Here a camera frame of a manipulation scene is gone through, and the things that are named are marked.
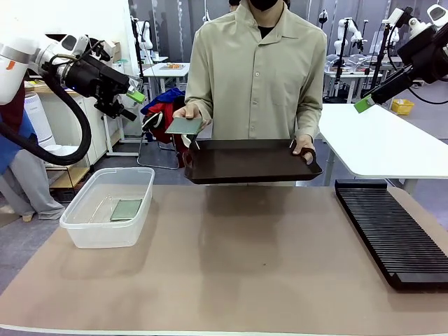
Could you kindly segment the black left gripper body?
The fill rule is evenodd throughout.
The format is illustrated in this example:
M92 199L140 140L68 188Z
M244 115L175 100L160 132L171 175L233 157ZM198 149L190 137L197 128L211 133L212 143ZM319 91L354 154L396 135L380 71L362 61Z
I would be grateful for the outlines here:
M112 101L116 95L127 93L130 81L125 74L88 55L71 65L65 85L84 97Z

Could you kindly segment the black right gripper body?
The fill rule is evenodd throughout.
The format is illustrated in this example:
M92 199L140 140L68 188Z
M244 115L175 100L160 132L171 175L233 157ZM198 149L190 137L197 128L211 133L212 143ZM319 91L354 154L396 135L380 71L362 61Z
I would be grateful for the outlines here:
M447 30L425 29L398 50L410 81L434 83L447 75Z

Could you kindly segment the person's right hand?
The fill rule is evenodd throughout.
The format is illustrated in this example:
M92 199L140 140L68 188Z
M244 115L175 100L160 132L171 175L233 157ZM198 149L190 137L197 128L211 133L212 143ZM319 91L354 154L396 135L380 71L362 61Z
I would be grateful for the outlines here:
M187 120L203 120L202 114L196 104L188 104L173 112L174 118L185 118Z

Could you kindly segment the person's left hand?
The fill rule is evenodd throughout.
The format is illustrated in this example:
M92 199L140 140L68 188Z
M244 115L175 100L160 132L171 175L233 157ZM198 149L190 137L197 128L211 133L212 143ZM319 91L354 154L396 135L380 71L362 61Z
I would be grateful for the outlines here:
M296 146L293 150L293 154L299 155L307 162L307 164L309 164L314 159L313 155L310 152L305 152L306 148L315 151L312 137L307 134L303 134L296 138Z

